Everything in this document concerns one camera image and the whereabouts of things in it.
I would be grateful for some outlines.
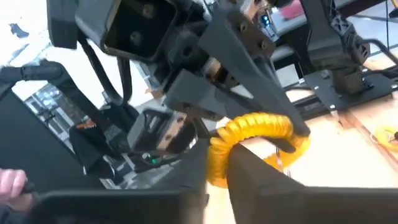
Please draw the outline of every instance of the desk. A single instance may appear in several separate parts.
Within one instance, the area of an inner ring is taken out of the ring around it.
[[[366,66],[382,69],[391,63],[383,57],[368,60]],[[292,178],[311,186],[398,187],[398,154],[370,139],[370,133],[379,125],[398,127],[397,93],[342,111],[340,122],[330,114],[307,121],[312,144],[290,167]],[[287,94],[295,101],[312,93],[294,90]],[[261,158],[275,150],[261,139],[250,139],[243,144]],[[228,191],[208,184],[208,193],[205,223],[234,224]]]

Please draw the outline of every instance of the coiled yellow cable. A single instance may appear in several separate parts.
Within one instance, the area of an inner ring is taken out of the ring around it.
[[[398,8],[398,2],[397,0],[391,0],[392,4],[394,5],[394,7]]]
[[[219,138],[210,139],[207,181],[214,186],[228,188],[226,168],[232,147],[248,138],[264,136],[286,139],[296,149],[294,153],[280,152],[282,165],[287,167],[296,161],[309,148],[310,138],[297,136],[293,124],[286,116],[267,113],[251,113],[228,122],[225,128],[217,130]],[[273,154],[264,159],[272,167],[279,169],[278,158]]]
[[[377,142],[390,150],[391,152],[398,152],[398,144],[391,142],[391,137],[394,137],[395,133],[398,132],[397,128],[381,126],[376,128],[373,136],[377,139]]]

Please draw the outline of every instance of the wooden board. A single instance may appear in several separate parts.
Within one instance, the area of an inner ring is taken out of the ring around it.
[[[389,67],[385,57],[368,60],[368,68]],[[292,101],[311,95],[311,91],[287,93]],[[380,125],[398,127],[398,97],[387,96],[339,112],[307,121],[312,144],[307,153],[290,167],[292,178],[311,186],[328,187],[398,187],[398,154],[389,152],[371,140]],[[227,121],[220,121],[223,126]],[[275,152],[274,146],[261,139],[250,139],[244,145],[264,158]],[[205,223],[234,224],[226,189],[208,184],[209,204]]]

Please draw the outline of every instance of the mounting plate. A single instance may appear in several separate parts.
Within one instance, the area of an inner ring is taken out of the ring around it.
[[[330,78],[324,74],[325,72],[315,72],[304,76],[304,79],[330,111],[343,110],[387,96],[393,91],[398,90],[397,87],[393,88],[396,83],[391,79],[386,78],[382,74],[372,74],[365,77],[367,82],[373,84],[370,90],[356,95],[339,95],[335,92]]]

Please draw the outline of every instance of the bolt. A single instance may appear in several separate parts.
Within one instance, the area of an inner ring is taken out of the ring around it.
[[[142,35],[139,32],[135,31],[131,33],[129,39],[136,47],[138,47],[141,45]]]
[[[245,22],[242,22],[241,25],[239,26],[239,31],[244,32],[248,28],[248,24]]]
[[[267,43],[266,43],[265,40],[261,41],[261,43],[260,43],[260,48],[261,48],[262,50],[265,50],[265,49],[267,48]]]

